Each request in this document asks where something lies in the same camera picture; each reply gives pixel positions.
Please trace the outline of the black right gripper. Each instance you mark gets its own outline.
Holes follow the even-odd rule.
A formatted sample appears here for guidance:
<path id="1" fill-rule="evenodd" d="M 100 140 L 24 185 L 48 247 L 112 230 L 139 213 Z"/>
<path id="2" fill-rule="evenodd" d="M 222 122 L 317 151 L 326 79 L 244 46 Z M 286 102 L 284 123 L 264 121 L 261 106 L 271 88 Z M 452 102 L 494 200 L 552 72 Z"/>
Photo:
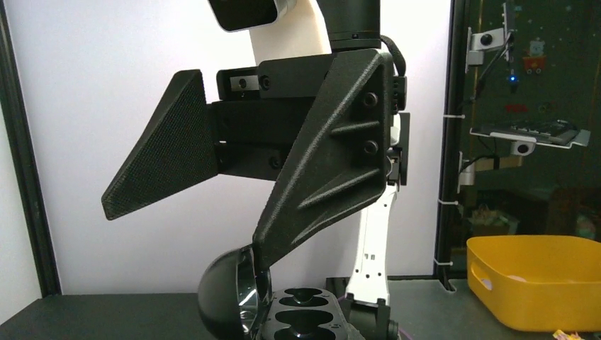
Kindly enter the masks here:
<path id="1" fill-rule="evenodd" d="M 132 213 L 218 170 L 279 175 L 252 238 L 254 267 L 268 271 L 383 194 L 393 75 L 392 56 L 376 49 L 274 60 L 220 70 L 219 99 L 208 106 L 201 71 L 178 71 L 101 196 L 105 216 Z"/>

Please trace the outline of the black earbud charging case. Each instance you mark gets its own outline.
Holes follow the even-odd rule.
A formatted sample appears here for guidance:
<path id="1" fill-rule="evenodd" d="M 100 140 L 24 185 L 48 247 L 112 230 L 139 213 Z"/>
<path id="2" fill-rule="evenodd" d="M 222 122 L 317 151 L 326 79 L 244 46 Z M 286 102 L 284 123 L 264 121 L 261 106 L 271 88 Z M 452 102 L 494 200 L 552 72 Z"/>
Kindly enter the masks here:
<path id="1" fill-rule="evenodd" d="M 273 291 L 270 271 L 254 266 L 251 246 L 225 252 L 198 285 L 204 327 L 217 339 L 362 339 L 338 299 L 320 288 Z"/>

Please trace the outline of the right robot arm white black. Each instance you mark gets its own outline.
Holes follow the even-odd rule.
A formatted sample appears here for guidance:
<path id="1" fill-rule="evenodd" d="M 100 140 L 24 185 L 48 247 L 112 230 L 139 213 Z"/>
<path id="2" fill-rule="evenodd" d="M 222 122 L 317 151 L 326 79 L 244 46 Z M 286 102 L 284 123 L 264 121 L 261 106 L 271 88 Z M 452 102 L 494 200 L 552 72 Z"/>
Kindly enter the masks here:
<path id="1" fill-rule="evenodd" d="M 204 271 L 198 309 L 217 339 L 399 339 L 386 247 L 407 183 L 403 54 L 378 1 L 211 1 L 226 32 L 249 33 L 255 64 L 220 70 L 207 102 L 198 69 L 176 72 L 101 197 L 114 220 L 219 175 L 273 181 L 247 246 Z M 271 267 L 359 215 L 344 294 L 273 291 Z"/>

